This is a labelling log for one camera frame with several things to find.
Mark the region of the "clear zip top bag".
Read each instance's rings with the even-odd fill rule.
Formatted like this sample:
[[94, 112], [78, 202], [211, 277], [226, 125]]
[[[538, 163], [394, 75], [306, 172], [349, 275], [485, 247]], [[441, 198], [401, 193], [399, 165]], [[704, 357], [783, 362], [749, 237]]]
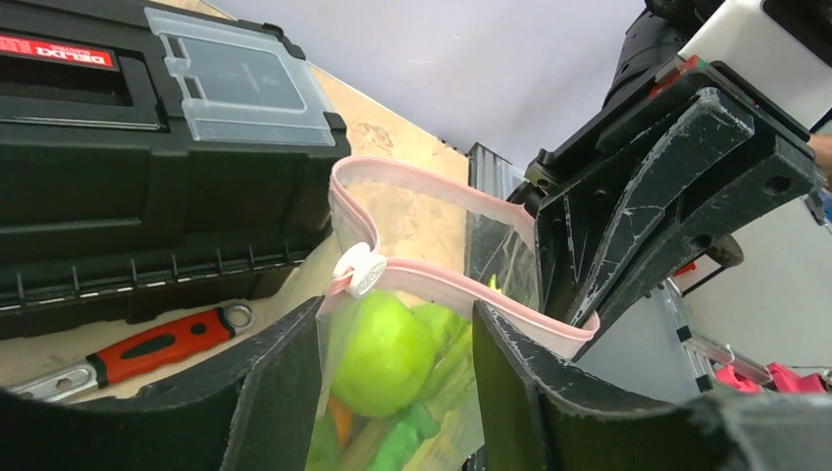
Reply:
[[491, 305], [535, 339], [553, 333], [543, 312], [531, 217], [516, 204], [389, 159], [337, 163], [329, 201], [334, 234], [317, 250], [331, 269], [328, 300], [396, 289], [457, 305]]

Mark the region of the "black toolbox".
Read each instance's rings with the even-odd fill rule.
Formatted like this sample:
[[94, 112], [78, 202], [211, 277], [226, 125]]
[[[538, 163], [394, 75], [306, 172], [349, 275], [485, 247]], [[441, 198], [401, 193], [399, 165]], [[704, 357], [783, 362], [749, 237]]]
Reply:
[[330, 232], [347, 127], [274, 25], [1, 5], [1, 336], [276, 293]]

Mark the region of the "toy orange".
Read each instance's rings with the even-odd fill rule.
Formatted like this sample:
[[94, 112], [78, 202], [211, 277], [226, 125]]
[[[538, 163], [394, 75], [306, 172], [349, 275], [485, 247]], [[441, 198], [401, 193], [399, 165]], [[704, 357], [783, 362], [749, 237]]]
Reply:
[[329, 397], [328, 409], [336, 426], [338, 446], [344, 450], [351, 440], [354, 413], [334, 395]]

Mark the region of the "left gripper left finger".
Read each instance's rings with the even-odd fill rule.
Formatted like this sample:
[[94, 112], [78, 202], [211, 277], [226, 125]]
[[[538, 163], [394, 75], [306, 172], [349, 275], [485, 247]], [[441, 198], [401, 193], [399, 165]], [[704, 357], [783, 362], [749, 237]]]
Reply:
[[312, 297], [130, 398], [1, 396], [5, 470], [300, 470], [322, 386]]

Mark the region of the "toy green apple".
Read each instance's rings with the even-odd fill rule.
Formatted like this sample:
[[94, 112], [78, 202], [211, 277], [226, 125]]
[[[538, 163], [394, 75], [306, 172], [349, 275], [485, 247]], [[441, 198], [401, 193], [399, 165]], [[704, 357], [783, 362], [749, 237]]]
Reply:
[[436, 355], [430, 328], [396, 294], [375, 290], [358, 304], [356, 330], [331, 391], [356, 414], [391, 416], [414, 401]]

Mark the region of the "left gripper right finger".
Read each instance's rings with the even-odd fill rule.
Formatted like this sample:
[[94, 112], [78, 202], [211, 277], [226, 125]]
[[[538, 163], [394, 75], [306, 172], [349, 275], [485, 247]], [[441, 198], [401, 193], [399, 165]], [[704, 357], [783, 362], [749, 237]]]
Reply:
[[678, 404], [624, 391], [473, 305], [490, 470], [827, 470], [827, 394], [708, 392]]

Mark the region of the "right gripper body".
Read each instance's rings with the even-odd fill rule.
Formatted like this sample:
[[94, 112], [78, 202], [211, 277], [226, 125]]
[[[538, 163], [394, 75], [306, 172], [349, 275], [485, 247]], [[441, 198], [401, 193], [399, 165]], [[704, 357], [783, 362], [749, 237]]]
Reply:
[[807, 141], [830, 118], [829, 2], [649, 1], [601, 111], [542, 151], [511, 200], [531, 213], [585, 204], [662, 215], [768, 134], [795, 146], [820, 188]]

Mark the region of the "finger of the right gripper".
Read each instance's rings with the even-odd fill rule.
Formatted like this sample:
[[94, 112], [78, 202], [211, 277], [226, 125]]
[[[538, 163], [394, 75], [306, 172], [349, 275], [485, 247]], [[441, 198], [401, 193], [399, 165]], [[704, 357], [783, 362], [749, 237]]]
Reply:
[[533, 164], [544, 313], [535, 340], [585, 351], [661, 281], [816, 188], [805, 140], [718, 86], [673, 86], [604, 113]]

